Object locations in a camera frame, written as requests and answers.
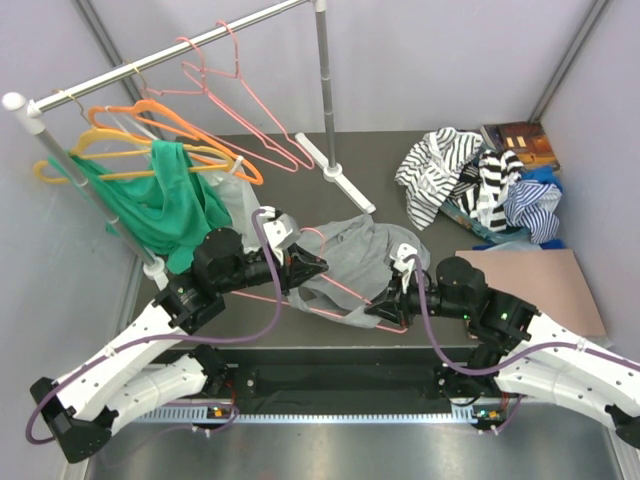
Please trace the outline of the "grey tank top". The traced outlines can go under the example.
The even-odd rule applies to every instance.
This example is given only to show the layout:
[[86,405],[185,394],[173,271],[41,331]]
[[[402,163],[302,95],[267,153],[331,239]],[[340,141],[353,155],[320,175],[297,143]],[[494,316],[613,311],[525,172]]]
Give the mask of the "grey tank top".
[[[327,261],[327,276],[370,301],[391,280],[389,254],[392,247],[408,243],[417,249],[423,267],[427,268],[431,263],[430,252],[413,232],[394,224],[376,223],[367,214],[314,228],[326,238],[323,253],[320,253],[320,237],[312,232],[302,231],[297,245]],[[292,290],[288,301],[303,312],[315,307],[344,315],[339,321],[328,317],[325,319],[352,327],[374,329],[374,325],[381,322],[379,317],[364,312],[365,305],[361,301],[320,275]]]

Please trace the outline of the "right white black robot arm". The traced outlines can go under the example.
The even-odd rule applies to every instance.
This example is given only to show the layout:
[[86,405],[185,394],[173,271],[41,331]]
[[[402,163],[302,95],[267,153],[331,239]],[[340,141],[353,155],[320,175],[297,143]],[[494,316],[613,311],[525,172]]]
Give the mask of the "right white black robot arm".
[[639,445],[639,365],[560,325],[535,305],[488,286],[484,273],[453,256],[429,281],[416,255],[392,263],[387,287],[365,311],[402,327],[421,316],[461,319],[479,344],[466,364],[438,343],[441,373],[464,382],[464,396],[532,397],[589,417]]

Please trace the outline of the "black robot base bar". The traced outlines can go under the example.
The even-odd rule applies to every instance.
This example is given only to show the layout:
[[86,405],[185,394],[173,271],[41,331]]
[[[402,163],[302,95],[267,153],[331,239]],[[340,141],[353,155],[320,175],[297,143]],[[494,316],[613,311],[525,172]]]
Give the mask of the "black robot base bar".
[[245,414],[414,414],[499,402],[496,387],[454,380],[430,347],[224,348]]

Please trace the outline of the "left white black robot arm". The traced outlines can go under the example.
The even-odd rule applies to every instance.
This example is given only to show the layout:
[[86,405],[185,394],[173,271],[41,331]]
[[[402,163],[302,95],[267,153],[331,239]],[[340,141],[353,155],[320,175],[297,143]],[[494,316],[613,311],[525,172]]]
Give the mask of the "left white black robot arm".
[[226,294],[270,283],[284,296],[324,273],[328,264],[297,244],[298,233],[280,220],[258,230],[260,247],[247,252],[242,237],[225,227],[205,235],[191,267],[174,276],[142,313],[99,352],[57,379],[30,388],[41,418],[65,459],[82,462],[124,426],[181,397],[216,396],[227,367],[217,346],[252,342],[263,331],[213,338],[199,330],[225,309]]

